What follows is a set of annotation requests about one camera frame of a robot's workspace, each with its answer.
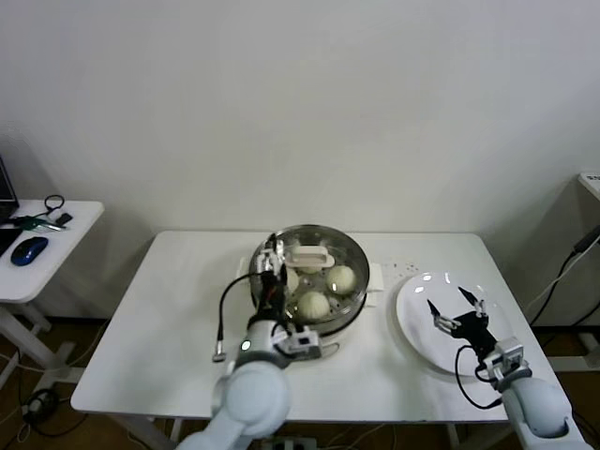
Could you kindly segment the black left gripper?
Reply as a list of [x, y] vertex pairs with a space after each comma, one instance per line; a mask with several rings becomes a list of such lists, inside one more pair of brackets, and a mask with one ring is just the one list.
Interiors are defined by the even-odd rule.
[[287, 289], [287, 282], [281, 278], [284, 258], [284, 241], [271, 233], [269, 251], [261, 251], [257, 256], [257, 272], [262, 282], [260, 315], [267, 320], [284, 320]]

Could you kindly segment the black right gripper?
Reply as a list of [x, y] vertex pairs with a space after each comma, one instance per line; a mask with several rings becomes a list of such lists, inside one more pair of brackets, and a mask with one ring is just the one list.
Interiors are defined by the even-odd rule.
[[428, 299], [427, 304], [434, 326], [445, 334], [453, 334], [456, 331], [456, 338], [467, 340], [478, 359], [486, 359], [490, 353], [494, 352], [499, 340], [488, 330], [489, 316], [485, 301], [478, 299], [472, 292], [462, 287], [459, 287], [458, 290], [473, 307], [473, 310], [454, 320], [443, 316]]

